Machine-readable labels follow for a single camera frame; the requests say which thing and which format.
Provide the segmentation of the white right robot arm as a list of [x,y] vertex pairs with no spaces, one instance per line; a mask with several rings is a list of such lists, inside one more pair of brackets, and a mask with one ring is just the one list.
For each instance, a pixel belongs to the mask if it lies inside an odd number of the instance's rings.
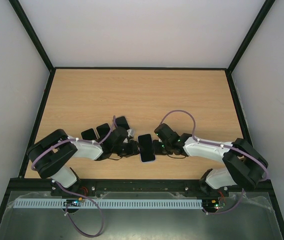
[[259,182],[268,178],[268,162],[245,139],[218,142],[188,133],[178,135],[165,123],[161,123],[154,133],[159,138],[154,147],[156,155],[201,157],[224,164],[220,169],[208,169],[200,178],[199,189],[206,196],[230,186],[253,191]]

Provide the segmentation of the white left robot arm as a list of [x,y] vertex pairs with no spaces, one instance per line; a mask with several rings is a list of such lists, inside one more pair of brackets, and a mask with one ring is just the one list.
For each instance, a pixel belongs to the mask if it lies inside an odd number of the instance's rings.
[[51,178],[64,188],[70,188],[79,181],[76,173],[66,163],[71,158],[86,158],[102,161],[116,154],[120,158],[138,155],[142,148],[133,140],[132,130],[116,126],[111,129],[104,123],[96,129],[88,129],[75,138],[63,129],[57,129],[26,151],[31,160],[31,169],[42,179]]

